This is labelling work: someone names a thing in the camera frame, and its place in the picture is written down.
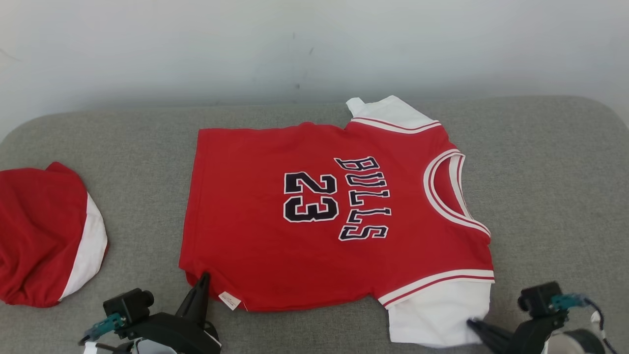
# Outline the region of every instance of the red and white jersey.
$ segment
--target red and white jersey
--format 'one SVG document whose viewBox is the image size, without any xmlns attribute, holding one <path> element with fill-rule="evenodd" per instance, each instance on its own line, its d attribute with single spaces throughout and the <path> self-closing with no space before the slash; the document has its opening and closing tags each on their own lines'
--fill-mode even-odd
<svg viewBox="0 0 629 354">
<path fill-rule="evenodd" d="M 489 309 L 490 233 L 461 192 L 464 155 L 399 98 L 348 101 L 345 129 L 199 131 L 179 266 L 248 311 L 371 295 L 391 340 L 477 341 Z"/>
</svg>

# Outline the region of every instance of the clothing tag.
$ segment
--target clothing tag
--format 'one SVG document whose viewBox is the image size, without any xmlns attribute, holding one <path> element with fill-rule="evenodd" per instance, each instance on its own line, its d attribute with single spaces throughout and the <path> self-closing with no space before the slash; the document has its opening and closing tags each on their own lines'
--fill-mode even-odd
<svg viewBox="0 0 629 354">
<path fill-rule="evenodd" d="M 83 354 L 96 354 L 96 350 L 96 342 L 85 342 L 85 351 L 83 351 Z"/>
<path fill-rule="evenodd" d="M 218 296 L 232 311 L 238 307 L 240 300 L 236 299 L 232 294 L 224 291 Z"/>
</svg>

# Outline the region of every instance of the armhole trim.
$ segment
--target armhole trim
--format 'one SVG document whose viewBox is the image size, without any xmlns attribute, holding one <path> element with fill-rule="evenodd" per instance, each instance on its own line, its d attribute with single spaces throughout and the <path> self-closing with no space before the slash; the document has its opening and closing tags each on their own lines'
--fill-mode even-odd
<svg viewBox="0 0 629 354">
<path fill-rule="evenodd" d="M 414 128 L 401 127 L 399 125 L 391 124 L 385 120 L 380 120 L 380 119 L 375 119 L 375 118 L 365 118 L 365 117 L 355 117 L 352 119 L 352 122 L 370 125 L 375 128 L 380 128 L 380 129 L 389 130 L 389 131 L 397 132 L 397 133 L 404 133 L 404 134 L 420 133 L 420 132 L 423 132 L 424 130 L 441 126 L 441 123 L 438 120 L 434 120 L 428 124 L 419 125 Z"/>
<path fill-rule="evenodd" d="M 494 283 L 494 272 L 492 270 L 480 270 L 480 269 L 459 269 L 445 271 L 443 273 L 431 275 L 430 277 L 422 278 L 416 282 L 405 285 L 397 290 L 394 290 L 382 297 L 378 298 L 378 301 L 384 306 L 385 309 L 390 309 L 393 305 L 409 299 L 420 290 L 430 287 L 430 285 L 442 282 L 481 282 L 481 283 Z"/>
<path fill-rule="evenodd" d="M 457 201 L 463 211 L 463 214 L 458 213 L 448 207 L 437 195 L 437 190 L 435 189 L 435 173 L 437 172 L 437 168 L 441 163 L 450 159 L 449 166 L 449 175 L 450 182 L 452 184 L 452 189 L 454 191 L 455 196 L 457 197 Z M 463 155 L 457 149 L 447 150 L 441 153 L 439 156 L 435 157 L 433 161 L 428 164 L 426 171 L 424 172 L 424 192 L 426 193 L 426 197 L 430 202 L 430 205 L 437 211 L 441 216 L 446 218 L 447 220 L 466 227 L 471 227 L 473 229 L 477 229 L 485 233 L 488 237 L 491 237 L 491 233 L 489 229 L 483 225 L 482 223 L 472 219 L 467 211 L 467 206 L 465 204 L 465 200 L 463 199 L 463 193 L 461 188 L 461 170 L 463 167 L 463 162 L 465 161 L 465 155 Z"/>
</svg>

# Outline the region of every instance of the gray fabric surface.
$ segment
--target gray fabric surface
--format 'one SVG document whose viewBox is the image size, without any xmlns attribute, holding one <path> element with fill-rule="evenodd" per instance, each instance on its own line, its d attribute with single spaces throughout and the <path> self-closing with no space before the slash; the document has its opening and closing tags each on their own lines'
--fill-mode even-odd
<svg viewBox="0 0 629 354">
<path fill-rule="evenodd" d="M 608 337 L 629 348 L 629 132 L 607 107 L 574 97 L 413 101 L 467 154 L 472 215 L 493 232 L 496 284 L 487 320 L 526 319 L 523 287 L 558 280 L 606 310 Z M 104 317 L 102 302 L 135 287 L 153 313 L 174 312 L 189 290 L 178 269 L 196 134 L 207 127 L 344 126 L 343 104 L 98 111 L 28 122 L 0 145 L 0 169 L 60 161 L 83 178 L 110 241 L 101 271 L 50 309 L 0 304 L 0 353 L 81 353 L 76 341 Z M 591 311 L 571 312 L 589 327 Z M 224 353 L 488 353 L 391 344 L 371 298 L 312 311 L 256 314 L 212 302 Z M 117 343 L 114 336 L 103 338 Z"/>
</svg>

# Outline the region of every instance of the white wall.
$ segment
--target white wall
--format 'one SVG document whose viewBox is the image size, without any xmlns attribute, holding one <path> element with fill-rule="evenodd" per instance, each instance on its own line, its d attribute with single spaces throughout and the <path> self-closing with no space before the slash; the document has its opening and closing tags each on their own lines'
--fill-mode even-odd
<svg viewBox="0 0 629 354">
<path fill-rule="evenodd" d="M 626 0 L 0 0 L 0 139 L 124 106 L 576 94 L 629 118 Z"/>
</svg>

